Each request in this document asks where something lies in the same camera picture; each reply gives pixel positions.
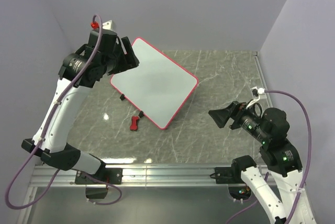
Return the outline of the red framed whiteboard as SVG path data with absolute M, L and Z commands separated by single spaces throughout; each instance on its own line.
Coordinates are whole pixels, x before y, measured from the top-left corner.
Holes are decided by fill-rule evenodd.
M 142 38 L 132 49 L 139 66 L 113 74 L 110 84 L 159 129 L 166 129 L 197 87 L 198 78 Z

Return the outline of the red whiteboard eraser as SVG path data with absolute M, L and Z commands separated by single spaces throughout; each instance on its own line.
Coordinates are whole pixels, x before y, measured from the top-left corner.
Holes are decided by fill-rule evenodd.
M 139 120 L 140 120 L 139 116 L 132 116 L 131 125 L 129 127 L 131 131 L 137 131 L 138 130 Z

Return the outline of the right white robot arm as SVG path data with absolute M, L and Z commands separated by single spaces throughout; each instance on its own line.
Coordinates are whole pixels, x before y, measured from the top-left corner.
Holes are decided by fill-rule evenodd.
M 302 166 L 297 149 L 287 138 L 290 125 L 286 113 L 271 107 L 258 115 L 254 106 L 248 107 L 237 101 L 208 113 L 219 128 L 231 119 L 231 130 L 242 128 L 261 144 L 261 158 L 280 194 L 277 196 L 271 190 L 249 155 L 233 160 L 231 176 L 252 190 L 270 223 L 316 223 L 304 189 L 303 178 L 307 170 Z

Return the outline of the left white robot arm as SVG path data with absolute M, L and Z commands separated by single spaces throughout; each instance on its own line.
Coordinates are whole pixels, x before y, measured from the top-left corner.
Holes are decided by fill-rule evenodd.
M 70 144 L 67 139 L 76 115 L 94 84 L 104 76 L 139 65 L 128 37 L 107 29 L 94 29 L 88 43 L 69 54 L 59 70 L 57 88 L 41 127 L 21 147 L 56 169 L 87 173 L 93 183 L 106 177 L 105 163 Z

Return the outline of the right black board clip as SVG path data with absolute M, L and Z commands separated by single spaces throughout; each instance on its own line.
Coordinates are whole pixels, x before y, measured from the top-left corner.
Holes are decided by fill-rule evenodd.
M 139 114 L 138 114 L 138 117 L 139 118 L 142 118 L 144 116 L 144 113 L 143 113 L 143 111 L 141 111 Z

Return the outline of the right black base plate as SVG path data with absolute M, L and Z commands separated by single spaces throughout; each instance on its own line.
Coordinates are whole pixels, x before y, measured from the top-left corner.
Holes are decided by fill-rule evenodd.
M 214 172 L 209 176 L 216 181 L 216 184 L 241 184 L 240 175 L 232 167 L 215 167 Z

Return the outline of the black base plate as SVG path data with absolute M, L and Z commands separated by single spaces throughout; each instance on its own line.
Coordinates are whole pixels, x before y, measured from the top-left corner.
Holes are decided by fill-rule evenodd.
M 107 168 L 104 167 L 101 171 L 96 174 L 86 174 L 82 171 L 77 171 L 74 183 L 76 185 L 90 185 L 98 184 L 101 182 L 109 183 L 113 185 L 120 185 L 122 181 L 123 169 Z
M 209 176 L 216 181 L 216 184 L 241 184 L 240 175 L 232 167 L 215 167 L 214 172 Z

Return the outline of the aluminium front rail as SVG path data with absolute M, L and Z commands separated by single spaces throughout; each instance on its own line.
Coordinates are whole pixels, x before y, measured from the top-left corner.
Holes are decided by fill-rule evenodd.
M 223 186 L 216 184 L 210 175 L 215 172 L 216 167 L 228 167 L 223 164 L 110 164 L 108 168 L 122 169 L 121 184 L 124 187 L 212 187 Z M 46 187 L 56 169 L 40 165 L 35 166 L 29 186 Z M 75 182 L 76 171 L 60 171 L 55 177 L 52 187 L 105 187 L 102 184 L 77 184 Z

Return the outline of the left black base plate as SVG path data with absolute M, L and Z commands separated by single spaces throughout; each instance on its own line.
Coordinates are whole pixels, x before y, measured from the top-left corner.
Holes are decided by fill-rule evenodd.
M 82 171 L 77 171 L 74 183 L 76 185 L 90 185 L 98 184 L 101 182 L 109 183 L 113 185 L 120 185 L 122 181 L 123 169 L 107 168 L 104 167 L 101 171 L 96 174 L 86 174 Z

